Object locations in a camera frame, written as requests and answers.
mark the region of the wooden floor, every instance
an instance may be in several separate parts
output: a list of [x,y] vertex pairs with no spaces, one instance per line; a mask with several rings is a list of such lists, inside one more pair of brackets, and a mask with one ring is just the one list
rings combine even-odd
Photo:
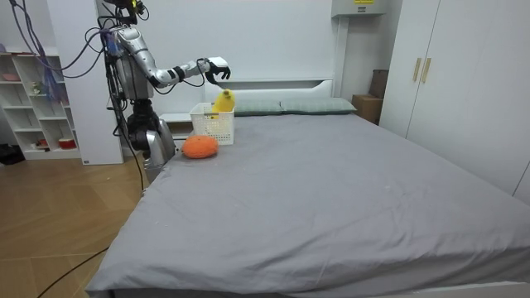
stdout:
[[[0,168],[0,297],[36,297],[57,277],[106,248],[140,198],[131,159],[116,166],[80,160],[24,161]],[[101,257],[44,297],[86,297]]]

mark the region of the wardrobe door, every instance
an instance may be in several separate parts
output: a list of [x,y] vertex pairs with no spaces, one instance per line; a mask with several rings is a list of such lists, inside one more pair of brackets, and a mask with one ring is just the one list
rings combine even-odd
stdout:
[[407,136],[510,194],[530,160],[529,10],[441,1]]
[[407,134],[440,0],[404,0],[379,126]]

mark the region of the shelving unit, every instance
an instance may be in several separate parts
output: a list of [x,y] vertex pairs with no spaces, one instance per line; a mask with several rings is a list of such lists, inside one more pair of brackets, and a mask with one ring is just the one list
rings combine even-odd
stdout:
[[[60,68],[57,55],[47,58],[52,67]],[[80,158],[79,145],[71,150],[59,147],[64,137],[78,144],[63,75],[53,74],[60,85],[60,101],[51,101],[46,94],[33,92],[32,84],[44,78],[44,68],[34,56],[1,54],[0,74],[0,106],[26,159]],[[20,81],[7,81],[3,74],[18,75]],[[48,151],[36,148],[41,140],[48,143]]]

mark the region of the brown box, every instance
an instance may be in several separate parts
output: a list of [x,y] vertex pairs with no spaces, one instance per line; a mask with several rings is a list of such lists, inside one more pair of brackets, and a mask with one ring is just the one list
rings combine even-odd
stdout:
[[384,99],[384,91],[387,88],[387,80],[388,70],[374,70],[369,93],[375,97]]
[[354,95],[351,103],[357,108],[355,114],[374,124],[379,124],[383,99],[372,95]]

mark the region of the orange toy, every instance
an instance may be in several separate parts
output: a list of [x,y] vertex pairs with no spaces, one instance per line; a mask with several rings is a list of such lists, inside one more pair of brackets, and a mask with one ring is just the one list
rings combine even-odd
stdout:
[[191,136],[182,145],[182,153],[189,158],[206,158],[217,153],[219,144],[213,137]]

